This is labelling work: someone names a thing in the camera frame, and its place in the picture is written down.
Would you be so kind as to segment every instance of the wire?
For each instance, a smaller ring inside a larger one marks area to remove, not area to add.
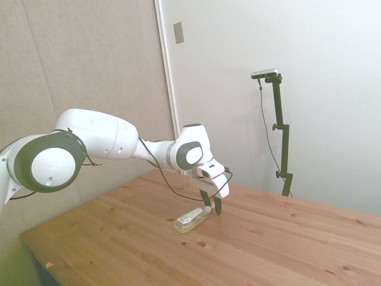
[[[261,92],[261,112],[262,112],[262,118],[263,118],[263,123],[264,123],[264,130],[266,131],[266,138],[267,138],[267,145],[268,145],[268,148],[270,149],[270,152],[271,152],[271,156],[273,156],[273,159],[275,161],[275,164],[276,164],[276,167],[278,168],[278,172],[280,173],[280,168],[279,168],[279,165],[278,165],[278,162],[277,160],[275,159],[275,156],[274,156],[274,153],[273,153],[273,149],[271,148],[271,145],[270,145],[270,140],[268,138],[268,131],[267,131],[267,124],[266,124],[266,120],[264,118],[264,112],[263,112],[263,96],[262,96],[262,85],[261,85],[261,80],[258,79],[258,83],[260,84],[260,92]]]
[[[152,158],[154,158],[159,170],[160,170],[160,173],[161,173],[161,176],[163,177],[163,179],[165,180],[165,182],[167,183],[167,186],[169,187],[169,189],[175,193],[176,195],[180,196],[180,197],[183,197],[183,198],[187,198],[189,200],[193,200],[193,201],[204,201],[204,200],[200,200],[200,199],[197,199],[197,198],[191,198],[191,197],[187,197],[186,195],[182,195],[182,194],[179,194],[178,192],[176,192],[172,187],[171,185],[168,183],[167,181],[167,178],[164,176],[163,174],[163,171],[161,170],[161,167],[160,167],[160,164],[158,162],[158,160],[155,158],[155,156],[153,155],[153,153],[151,153],[151,151],[148,149],[148,147],[145,145],[145,143],[143,142],[142,138],[139,137],[139,140],[141,141],[141,143],[143,144],[144,148],[147,150],[147,152],[149,153],[149,155],[152,156]],[[226,173],[229,173],[230,174],[230,178],[225,182],[225,184],[222,185],[222,187],[214,194],[212,195],[209,199],[211,199],[212,197],[214,197],[215,195],[217,195],[222,189],[223,187],[231,180],[231,178],[233,177],[233,173],[229,170],[225,170]]]
[[[16,198],[10,198],[10,200],[19,200],[21,198],[27,198],[30,197],[31,195],[34,195],[36,192],[31,192],[30,194],[23,195],[22,197],[16,197]]]

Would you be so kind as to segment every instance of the wooden table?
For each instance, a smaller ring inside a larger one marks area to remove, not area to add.
[[[381,217],[230,186],[221,216],[177,232],[198,206],[153,170],[21,236],[60,285],[381,285]]]

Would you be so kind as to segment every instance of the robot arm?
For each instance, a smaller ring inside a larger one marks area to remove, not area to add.
[[[0,151],[0,215],[22,187],[55,192],[69,186],[87,156],[110,160],[136,157],[158,162],[163,169],[190,170],[190,181],[204,192],[206,204],[205,192],[213,195],[219,191],[214,197],[217,201],[229,194],[225,168],[213,159],[203,125],[184,126],[176,141],[149,142],[141,140],[136,128],[123,119],[71,109],[58,119],[52,133],[21,138]]]

